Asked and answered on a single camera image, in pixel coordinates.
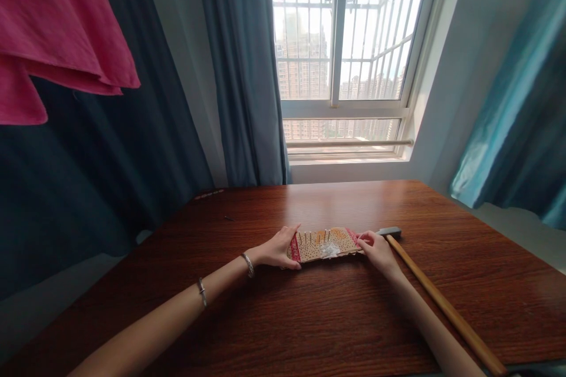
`hand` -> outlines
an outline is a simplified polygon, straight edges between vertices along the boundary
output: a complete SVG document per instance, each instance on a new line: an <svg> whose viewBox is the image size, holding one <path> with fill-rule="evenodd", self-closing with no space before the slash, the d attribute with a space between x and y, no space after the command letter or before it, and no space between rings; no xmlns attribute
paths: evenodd
<svg viewBox="0 0 566 377"><path fill-rule="evenodd" d="M271 265L294 270L300 270L301 264L287 258L287 248L300 224L292 227L283 227L276 235L264 244L249 249L246 254L254 266Z"/></svg>
<svg viewBox="0 0 566 377"><path fill-rule="evenodd" d="M385 277L402 272L385 237L372 231L366 231L358 238L358 244L373 266L381 271Z"/></svg>

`blue curtain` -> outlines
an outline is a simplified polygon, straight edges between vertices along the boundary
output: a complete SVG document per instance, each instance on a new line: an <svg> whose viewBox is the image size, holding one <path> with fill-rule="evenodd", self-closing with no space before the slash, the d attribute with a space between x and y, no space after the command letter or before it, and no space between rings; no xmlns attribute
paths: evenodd
<svg viewBox="0 0 566 377"><path fill-rule="evenodd" d="M231 186L290 183L271 0L202 0Z"/></svg>
<svg viewBox="0 0 566 377"><path fill-rule="evenodd" d="M566 230L566 0L532 0L479 114L452 197Z"/></svg>
<svg viewBox="0 0 566 377"><path fill-rule="evenodd" d="M141 80L99 96L34 79L49 121L0 127L0 299L121 256L213 187L152 0L110 0Z"/></svg>

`wood grain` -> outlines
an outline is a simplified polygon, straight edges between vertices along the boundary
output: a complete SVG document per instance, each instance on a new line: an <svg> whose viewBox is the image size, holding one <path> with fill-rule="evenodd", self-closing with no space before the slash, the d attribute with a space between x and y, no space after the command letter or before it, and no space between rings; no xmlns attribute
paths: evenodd
<svg viewBox="0 0 566 377"><path fill-rule="evenodd" d="M229 189L192 200L0 374L65 375L199 276L297 222L302 230L401 227L404 249L503 363L566 357L565 276L418 181L371 181ZM438 371L386 280L362 255L256 274L215 302L146 375Z"/></svg>
<svg viewBox="0 0 566 377"><path fill-rule="evenodd" d="M388 234L386 236L387 241L392 246L393 249L399 254L403 259L405 264L413 272L414 276L430 295L430 297L435 301L438 308L444 313L450 324L460 333L462 338L466 341L470 349L476 354L478 359L483 365L488 369L489 373L494 377L503 377L507 375L507 368L501 363L501 361L493 354L493 352L488 348L485 342L478 336L478 334L472 329L470 324L464 320L462 315L452 306L450 302L442 295L440 290L434 285L433 282L423 273L423 271L418 267L418 265L411 259L411 257L405 252L405 249L393 238L392 235Z"/></svg>

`window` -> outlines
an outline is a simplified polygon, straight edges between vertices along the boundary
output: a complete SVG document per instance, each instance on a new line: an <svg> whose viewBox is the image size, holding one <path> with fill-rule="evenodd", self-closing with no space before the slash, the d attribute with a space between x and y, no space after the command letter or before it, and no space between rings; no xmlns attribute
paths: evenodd
<svg viewBox="0 0 566 377"><path fill-rule="evenodd" d="M432 0L273 0L289 157L399 155Z"/></svg>

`wooden rod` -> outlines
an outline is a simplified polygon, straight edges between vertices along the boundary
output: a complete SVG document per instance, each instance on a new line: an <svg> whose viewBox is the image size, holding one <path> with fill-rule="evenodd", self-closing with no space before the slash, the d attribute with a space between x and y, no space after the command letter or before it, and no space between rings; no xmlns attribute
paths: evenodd
<svg viewBox="0 0 566 377"><path fill-rule="evenodd" d="M423 285L427 293L436 302L438 307L442 310L444 315L452 323L452 325L458 330L462 338L466 341L468 346L473 350L476 356L483 362L487 367L489 372L495 377L501 377L507 375L507 368L501 363L501 361L493 354L493 352L488 348L488 346L483 342L483 340L478 336L478 334L470 327L470 324L464 320L462 315L452 306L450 302L442 295L439 289L429 280L429 278L423 273L417 264L410 258L410 256L405 252L401 245L393 238L392 235L388 234L386 236L387 241L393 249L403 258L405 264L413 274L417 277L420 283Z"/></svg>

